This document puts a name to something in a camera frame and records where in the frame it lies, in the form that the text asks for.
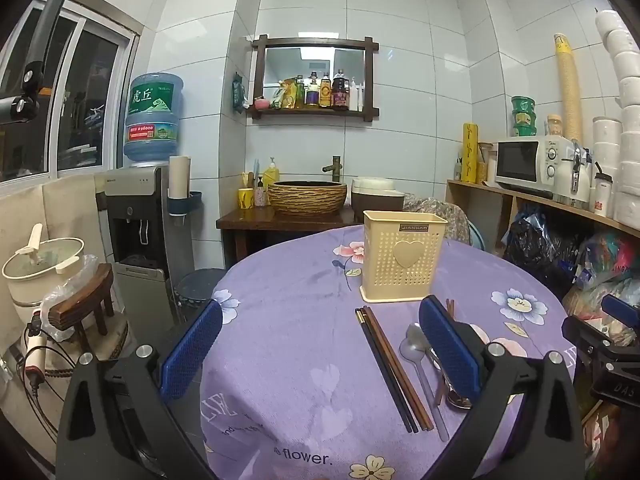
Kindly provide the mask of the wooden handled steel spoon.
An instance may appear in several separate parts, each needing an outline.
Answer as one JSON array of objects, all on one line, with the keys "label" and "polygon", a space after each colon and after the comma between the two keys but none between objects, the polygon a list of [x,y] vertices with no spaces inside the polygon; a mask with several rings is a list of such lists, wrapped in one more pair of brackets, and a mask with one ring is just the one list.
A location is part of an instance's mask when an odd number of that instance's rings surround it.
[{"label": "wooden handled steel spoon", "polygon": [[440,403],[442,402],[442,399],[445,399],[452,408],[456,408],[460,411],[469,411],[469,409],[472,408],[471,401],[464,396],[460,396],[460,394],[454,390],[448,376],[442,369],[439,357],[431,344],[427,341],[420,325],[418,323],[410,324],[407,328],[406,335],[410,346],[414,350],[424,354],[424,356],[426,356],[431,362],[432,367],[434,367],[439,381],[438,393],[436,394],[437,402]]}]

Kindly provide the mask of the brown wooden chopstick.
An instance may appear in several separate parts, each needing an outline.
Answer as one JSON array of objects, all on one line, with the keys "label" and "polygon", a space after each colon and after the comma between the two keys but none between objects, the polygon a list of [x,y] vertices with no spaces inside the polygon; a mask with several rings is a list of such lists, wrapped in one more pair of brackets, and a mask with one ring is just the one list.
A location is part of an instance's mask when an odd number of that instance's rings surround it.
[{"label": "brown wooden chopstick", "polygon": [[387,363],[390,364],[390,368],[392,369],[392,372],[396,377],[400,391],[405,397],[410,413],[414,421],[416,422],[416,426],[418,426],[418,431],[433,430],[434,424],[431,420],[431,417],[428,416],[426,408],[424,408],[420,396],[418,396],[418,394],[416,393],[416,389],[413,388],[413,385],[410,382],[407,373],[400,364],[399,359],[396,356],[392,345],[390,344],[390,341],[385,335],[380,322],[378,322],[378,318],[369,306],[364,306],[363,310],[371,323],[376,339],[382,346],[385,359],[387,360]]},{"label": "brown wooden chopstick", "polygon": [[454,303],[454,300],[452,299],[446,300],[446,309],[450,318],[454,318],[454,310],[456,310],[456,304]]}]

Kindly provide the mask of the black chopstick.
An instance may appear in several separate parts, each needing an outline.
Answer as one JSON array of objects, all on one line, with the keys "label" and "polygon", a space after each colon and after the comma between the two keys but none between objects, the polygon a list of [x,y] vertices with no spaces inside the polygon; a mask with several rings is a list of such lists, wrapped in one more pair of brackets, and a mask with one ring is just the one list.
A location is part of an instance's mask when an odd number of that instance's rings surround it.
[{"label": "black chopstick", "polygon": [[407,431],[416,434],[420,430],[432,430],[431,419],[393,349],[390,348],[390,342],[374,312],[369,306],[363,306],[356,310],[356,315],[384,384]]},{"label": "black chopstick", "polygon": [[398,411],[400,419],[405,425],[408,433],[415,434],[418,431],[418,426],[416,426],[416,422],[414,421],[410,413],[405,397],[400,391],[396,377],[392,372],[392,369],[390,368],[390,364],[388,364],[387,360],[385,359],[382,346],[375,337],[375,333],[371,326],[371,323],[367,315],[364,313],[363,308],[356,309],[355,313],[364,336],[367,339],[367,343],[372,352],[372,356],[374,357],[376,365],[378,366],[378,370],[383,377],[386,388],[390,393],[390,397],[394,402],[396,410]]}]

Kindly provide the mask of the dark round stool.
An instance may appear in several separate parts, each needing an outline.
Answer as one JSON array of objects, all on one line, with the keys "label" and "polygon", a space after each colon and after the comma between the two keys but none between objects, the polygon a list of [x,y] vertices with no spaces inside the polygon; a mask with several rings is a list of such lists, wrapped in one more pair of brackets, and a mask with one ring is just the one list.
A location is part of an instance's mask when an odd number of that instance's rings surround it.
[{"label": "dark round stool", "polygon": [[225,270],[207,268],[194,270],[182,278],[175,287],[175,300],[183,321],[192,318],[200,307],[209,303],[224,274]]}]

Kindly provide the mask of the colourful bags pile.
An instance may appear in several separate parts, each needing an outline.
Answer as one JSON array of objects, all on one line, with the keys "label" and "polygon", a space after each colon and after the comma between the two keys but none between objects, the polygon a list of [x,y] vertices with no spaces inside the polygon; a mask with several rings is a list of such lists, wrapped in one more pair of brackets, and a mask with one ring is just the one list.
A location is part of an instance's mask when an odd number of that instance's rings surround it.
[{"label": "colourful bags pile", "polygon": [[627,347],[637,336],[612,315],[603,311],[606,295],[639,309],[639,241],[626,235],[603,231],[580,246],[575,279],[562,300],[568,315],[590,324],[616,344]]}]

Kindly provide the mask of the beige perforated cutlery holder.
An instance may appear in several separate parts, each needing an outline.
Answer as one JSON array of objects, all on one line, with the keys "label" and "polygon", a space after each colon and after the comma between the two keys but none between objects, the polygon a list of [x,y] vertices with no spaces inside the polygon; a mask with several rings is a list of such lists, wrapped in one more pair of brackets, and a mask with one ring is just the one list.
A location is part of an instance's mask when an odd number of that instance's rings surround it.
[{"label": "beige perforated cutlery holder", "polygon": [[367,210],[360,294],[368,304],[420,301],[431,290],[447,221],[436,214]]}]

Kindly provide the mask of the floral cloth covered chair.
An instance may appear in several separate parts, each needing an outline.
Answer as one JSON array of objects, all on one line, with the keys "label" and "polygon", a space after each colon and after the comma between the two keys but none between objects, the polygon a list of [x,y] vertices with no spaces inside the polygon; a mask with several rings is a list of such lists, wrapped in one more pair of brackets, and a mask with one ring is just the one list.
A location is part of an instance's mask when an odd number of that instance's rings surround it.
[{"label": "floral cloth covered chair", "polygon": [[457,240],[479,250],[486,249],[480,231],[464,211],[455,204],[443,202],[434,197],[421,198],[413,194],[406,194],[404,211],[434,214],[447,221],[445,237],[448,240]]}]

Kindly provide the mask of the black plastic bag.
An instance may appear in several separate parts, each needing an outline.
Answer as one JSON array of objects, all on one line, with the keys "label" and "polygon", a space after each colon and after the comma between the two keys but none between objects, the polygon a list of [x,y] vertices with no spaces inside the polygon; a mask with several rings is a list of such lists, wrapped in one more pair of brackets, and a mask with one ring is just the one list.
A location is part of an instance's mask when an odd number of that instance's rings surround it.
[{"label": "black plastic bag", "polygon": [[566,212],[526,206],[506,232],[502,258],[562,300],[573,285],[579,248],[587,235]]}]

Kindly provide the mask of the grey water dispenser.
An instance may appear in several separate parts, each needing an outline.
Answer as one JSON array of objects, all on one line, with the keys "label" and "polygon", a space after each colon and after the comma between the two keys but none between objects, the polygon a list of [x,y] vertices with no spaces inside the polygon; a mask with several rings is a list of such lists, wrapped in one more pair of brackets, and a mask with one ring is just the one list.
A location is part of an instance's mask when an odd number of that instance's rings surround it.
[{"label": "grey water dispenser", "polygon": [[175,287],[194,271],[191,222],[169,214],[169,168],[146,165],[104,174],[115,282],[137,341],[179,324]]}]

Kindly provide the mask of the dark wooden sink table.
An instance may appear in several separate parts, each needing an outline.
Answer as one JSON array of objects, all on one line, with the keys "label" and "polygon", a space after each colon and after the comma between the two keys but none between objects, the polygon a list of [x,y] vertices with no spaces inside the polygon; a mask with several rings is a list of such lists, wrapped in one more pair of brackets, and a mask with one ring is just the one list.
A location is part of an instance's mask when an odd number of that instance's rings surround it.
[{"label": "dark wooden sink table", "polygon": [[227,270],[247,256],[267,247],[357,224],[355,214],[349,206],[343,207],[336,214],[320,216],[280,214],[271,206],[237,209],[216,221],[222,238],[224,264]]}]

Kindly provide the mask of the paper cup dispenser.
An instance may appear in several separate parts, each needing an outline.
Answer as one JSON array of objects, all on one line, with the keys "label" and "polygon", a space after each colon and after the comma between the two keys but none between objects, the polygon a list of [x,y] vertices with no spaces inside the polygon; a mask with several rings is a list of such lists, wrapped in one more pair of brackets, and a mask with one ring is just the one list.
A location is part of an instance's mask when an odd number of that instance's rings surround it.
[{"label": "paper cup dispenser", "polygon": [[173,217],[183,217],[202,206],[202,193],[191,191],[191,159],[189,156],[169,157],[167,209]]}]

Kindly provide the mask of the white electric cooking pot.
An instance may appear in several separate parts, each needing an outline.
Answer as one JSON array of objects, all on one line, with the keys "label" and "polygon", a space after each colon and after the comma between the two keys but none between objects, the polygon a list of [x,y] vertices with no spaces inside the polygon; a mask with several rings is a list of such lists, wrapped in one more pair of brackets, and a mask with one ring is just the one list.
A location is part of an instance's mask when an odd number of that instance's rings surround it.
[{"label": "white electric cooking pot", "polygon": [[11,302],[20,320],[27,324],[42,300],[82,268],[85,242],[78,237],[42,238],[43,225],[32,227],[28,242],[2,266]]}]

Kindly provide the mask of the yellow chopstick box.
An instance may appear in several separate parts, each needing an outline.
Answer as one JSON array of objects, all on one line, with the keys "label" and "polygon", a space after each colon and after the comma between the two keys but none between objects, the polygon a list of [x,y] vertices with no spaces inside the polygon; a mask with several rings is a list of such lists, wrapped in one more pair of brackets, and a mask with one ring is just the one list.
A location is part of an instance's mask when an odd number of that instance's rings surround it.
[{"label": "yellow chopstick box", "polygon": [[461,181],[475,183],[477,178],[478,125],[463,124]]}]

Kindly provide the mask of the white red tumbler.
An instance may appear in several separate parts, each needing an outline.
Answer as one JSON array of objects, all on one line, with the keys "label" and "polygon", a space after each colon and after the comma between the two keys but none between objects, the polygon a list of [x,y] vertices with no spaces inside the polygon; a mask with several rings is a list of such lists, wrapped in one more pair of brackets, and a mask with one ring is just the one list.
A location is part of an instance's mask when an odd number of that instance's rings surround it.
[{"label": "white red tumbler", "polygon": [[608,206],[613,188],[613,178],[606,174],[600,164],[596,162],[597,172],[594,176],[594,213],[597,216],[606,218],[608,216]]}]

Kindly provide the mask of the white brown rice cooker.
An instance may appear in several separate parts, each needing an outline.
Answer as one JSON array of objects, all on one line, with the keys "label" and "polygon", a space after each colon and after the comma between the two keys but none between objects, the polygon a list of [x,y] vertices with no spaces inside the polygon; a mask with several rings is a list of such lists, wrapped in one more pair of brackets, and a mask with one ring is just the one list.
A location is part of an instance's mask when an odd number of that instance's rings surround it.
[{"label": "white brown rice cooker", "polygon": [[402,211],[405,194],[397,191],[395,182],[379,177],[356,177],[350,188],[350,204],[355,220],[362,223],[367,210]]}]

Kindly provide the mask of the white electric kettle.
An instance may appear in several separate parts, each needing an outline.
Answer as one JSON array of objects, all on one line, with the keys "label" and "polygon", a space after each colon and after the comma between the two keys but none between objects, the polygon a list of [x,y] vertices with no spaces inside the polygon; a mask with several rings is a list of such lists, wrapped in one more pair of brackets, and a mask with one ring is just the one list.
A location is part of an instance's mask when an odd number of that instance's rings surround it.
[{"label": "white electric kettle", "polygon": [[587,209],[590,199],[591,167],[585,150],[576,140],[560,158],[554,176],[554,199],[561,204]]}]

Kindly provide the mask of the yellow mug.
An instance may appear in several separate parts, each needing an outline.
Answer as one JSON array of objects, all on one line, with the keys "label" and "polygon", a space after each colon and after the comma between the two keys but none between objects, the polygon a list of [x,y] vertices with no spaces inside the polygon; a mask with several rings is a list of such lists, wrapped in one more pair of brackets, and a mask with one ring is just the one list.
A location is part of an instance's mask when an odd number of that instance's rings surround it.
[{"label": "yellow mug", "polygon": [[254,207],[254,188],[239,188],[238,203],[242,210],[252,209]]}]

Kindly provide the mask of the small pink floral bottle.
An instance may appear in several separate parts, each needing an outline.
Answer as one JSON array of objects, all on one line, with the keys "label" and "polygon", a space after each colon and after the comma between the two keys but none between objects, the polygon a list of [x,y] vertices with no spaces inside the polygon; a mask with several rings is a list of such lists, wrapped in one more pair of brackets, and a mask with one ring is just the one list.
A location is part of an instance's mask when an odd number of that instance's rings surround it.
[{"label": "small pink floral bottle", "polygon": [[254,205],[256,207],[265,207],[267,205],[267,191],[264,182],[262,182],[262,176],[258,177],[254,191]]}]

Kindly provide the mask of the white microwave oven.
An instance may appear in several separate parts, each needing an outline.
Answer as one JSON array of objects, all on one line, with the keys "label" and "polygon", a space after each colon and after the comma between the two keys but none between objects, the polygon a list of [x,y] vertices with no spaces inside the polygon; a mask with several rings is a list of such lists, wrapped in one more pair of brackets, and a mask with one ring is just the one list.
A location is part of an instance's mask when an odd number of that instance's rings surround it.
[{"label": "white microwave oven", "polygon": [[497,143],[495,181],[502,188],[551,198],[559,163],[574,151],[564,136],[514,136]]}]

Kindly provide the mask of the woven pattern basin sink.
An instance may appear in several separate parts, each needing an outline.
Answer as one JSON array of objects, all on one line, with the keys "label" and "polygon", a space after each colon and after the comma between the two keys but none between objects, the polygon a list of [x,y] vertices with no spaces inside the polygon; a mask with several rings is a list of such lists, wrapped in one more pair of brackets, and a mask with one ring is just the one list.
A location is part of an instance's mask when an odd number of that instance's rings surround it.
[{"label": "woven pattern basin sink", "polygon": [[329,181],[280,181],[268,186],[270,206],[278,214],[336,214],[346,200],[347,185]]}]

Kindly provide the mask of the yellow soap dispenser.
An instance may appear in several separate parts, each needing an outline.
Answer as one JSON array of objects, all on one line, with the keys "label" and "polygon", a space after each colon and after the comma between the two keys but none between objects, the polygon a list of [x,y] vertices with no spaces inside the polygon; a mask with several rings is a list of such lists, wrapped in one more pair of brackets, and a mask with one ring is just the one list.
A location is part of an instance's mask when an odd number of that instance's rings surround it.
[{"label": "yellow soap dispenser", "polygon": [[280,169],[278,168],[276,161],[273,157],[270,158],[270,164],[262,173],[262,183],[265,188],[270,188],[271,185],[280,181]]}]

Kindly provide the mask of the white paper bowl stacks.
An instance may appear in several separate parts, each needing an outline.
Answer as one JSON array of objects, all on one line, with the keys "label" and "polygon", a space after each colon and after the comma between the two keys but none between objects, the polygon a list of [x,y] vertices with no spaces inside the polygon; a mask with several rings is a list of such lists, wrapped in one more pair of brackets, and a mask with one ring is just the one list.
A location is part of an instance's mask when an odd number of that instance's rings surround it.
[{"label": "white paper bowl stacks", "polygon": [[639,46],[614,10],[596,13],[596,26],[613,64],[620,111],[593,121],[596,161],[612,171],[614,220],[639,229]]}]

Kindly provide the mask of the bronze faucet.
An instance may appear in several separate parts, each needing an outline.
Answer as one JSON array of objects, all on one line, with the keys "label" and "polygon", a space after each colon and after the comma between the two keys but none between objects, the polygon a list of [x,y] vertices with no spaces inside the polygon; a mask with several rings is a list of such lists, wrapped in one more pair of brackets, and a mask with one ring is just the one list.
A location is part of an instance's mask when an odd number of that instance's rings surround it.
[{"label": "bronze faucet", "polygon": [[333,182],[340,182],[341,181],[341,170],[343,168],[342,162],[341,162],[341,156],[340,155],[334,155],[332,157],[332,164],[328,165],[328,166],[324,166],[322,168],[322,171],[325,172],[326,174],[330,174],[331,175],[331,180]]}]

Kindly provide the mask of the blue water jug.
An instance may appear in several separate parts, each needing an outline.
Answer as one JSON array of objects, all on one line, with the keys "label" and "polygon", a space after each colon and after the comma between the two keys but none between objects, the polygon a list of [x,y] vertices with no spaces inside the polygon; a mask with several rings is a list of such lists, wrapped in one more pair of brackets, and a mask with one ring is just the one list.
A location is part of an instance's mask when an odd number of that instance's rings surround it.
[{"label": "blue water jug", "polygon": [[183,80],[171,73],[131,81],[122,148],[130,162],[164,162],[178,153],[182,90]]}]

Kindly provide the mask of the green instant noodle cups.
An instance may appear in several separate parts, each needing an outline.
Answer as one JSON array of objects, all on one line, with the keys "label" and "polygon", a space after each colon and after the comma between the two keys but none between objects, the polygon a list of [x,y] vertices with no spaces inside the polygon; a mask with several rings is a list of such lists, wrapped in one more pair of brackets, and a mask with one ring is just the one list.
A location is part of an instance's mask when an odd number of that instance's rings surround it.
[{"label": "green instant noodle cups", "polygon": [[514,136],[536,136],[535,101],[529,96],[512,96]]}]

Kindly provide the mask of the sliding window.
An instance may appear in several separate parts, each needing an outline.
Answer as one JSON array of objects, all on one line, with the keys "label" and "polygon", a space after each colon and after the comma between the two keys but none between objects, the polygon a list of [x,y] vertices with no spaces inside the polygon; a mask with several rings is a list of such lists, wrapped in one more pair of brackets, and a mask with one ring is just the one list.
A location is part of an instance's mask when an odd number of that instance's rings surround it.
[{"label": "sliding window", "polygon": [[31,122],[1,128],[1,180],[65,177],[113,169],[137,36],[66,1],[56,22]]}]

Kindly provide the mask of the tall paper cup stack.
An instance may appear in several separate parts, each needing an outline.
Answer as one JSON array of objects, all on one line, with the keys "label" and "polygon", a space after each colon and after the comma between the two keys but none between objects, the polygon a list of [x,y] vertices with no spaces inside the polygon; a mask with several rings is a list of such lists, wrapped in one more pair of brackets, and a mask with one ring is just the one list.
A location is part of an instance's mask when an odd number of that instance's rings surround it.
[{"label": "tall paper cup stack", "polygon": [[582,145],[582,96],[573,49],[567,36],[559,32],[554,35],[554,47],[563,104],[563,134]]}]

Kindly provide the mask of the yellow label oil bottle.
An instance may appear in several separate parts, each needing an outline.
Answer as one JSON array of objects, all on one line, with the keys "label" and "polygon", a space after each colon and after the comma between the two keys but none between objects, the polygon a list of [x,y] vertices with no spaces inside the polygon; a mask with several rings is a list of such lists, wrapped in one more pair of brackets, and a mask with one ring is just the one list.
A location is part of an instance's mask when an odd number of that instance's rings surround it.
[{"label": "yellow label oil bottle", "polygon": [[321,108],[332,106],[332,81],[328,73],[324,73],[320,80],[319,106]]}]

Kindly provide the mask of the dark soy sauce bottle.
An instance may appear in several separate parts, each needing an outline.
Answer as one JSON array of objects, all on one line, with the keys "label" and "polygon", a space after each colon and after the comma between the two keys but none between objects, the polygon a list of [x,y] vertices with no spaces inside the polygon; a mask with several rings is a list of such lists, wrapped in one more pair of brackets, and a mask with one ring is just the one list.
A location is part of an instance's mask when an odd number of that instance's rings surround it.
[{"label": "dark soy sauce bottle", "polygon": [[337,71],[332,82],[332,108],[334,110],[349,109],[349,80],[341,68]]}]

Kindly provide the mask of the purple label bottle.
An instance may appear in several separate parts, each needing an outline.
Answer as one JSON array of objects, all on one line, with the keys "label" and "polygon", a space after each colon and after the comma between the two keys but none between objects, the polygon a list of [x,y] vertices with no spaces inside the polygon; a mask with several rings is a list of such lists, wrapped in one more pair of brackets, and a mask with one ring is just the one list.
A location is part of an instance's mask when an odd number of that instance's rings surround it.
[{"label": "purple label bottle", "polygon": [[305,105],[306,107],[319,106],[319,87],[320,82],[318,74],[313,70],[310,74],[309,82],[306,85]]}]

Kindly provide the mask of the dark wooden framed mirror shelf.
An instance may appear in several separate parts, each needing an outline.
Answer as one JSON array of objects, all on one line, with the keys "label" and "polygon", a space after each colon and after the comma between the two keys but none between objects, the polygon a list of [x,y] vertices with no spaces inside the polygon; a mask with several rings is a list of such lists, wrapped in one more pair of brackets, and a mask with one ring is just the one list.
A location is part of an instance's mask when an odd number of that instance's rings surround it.
[{"label": "dark wooden framed mirror shelf", "polygon": [[255,52],[253,96],[247,114],[326,115],[373,122],[374,56],[378,43],[363,40],[298,35],[259,36]]}]

